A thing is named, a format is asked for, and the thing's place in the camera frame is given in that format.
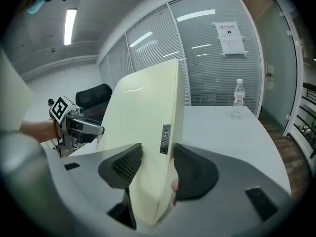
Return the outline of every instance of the white table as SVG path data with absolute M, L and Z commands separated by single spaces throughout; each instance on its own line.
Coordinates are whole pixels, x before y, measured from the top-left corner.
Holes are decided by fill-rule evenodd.
M 283 187 L 291 188 L 281 156 L 271 137 L 244 107 L 232 120 L 232 106 L 186 106 L 182 143 L 246 161 Z

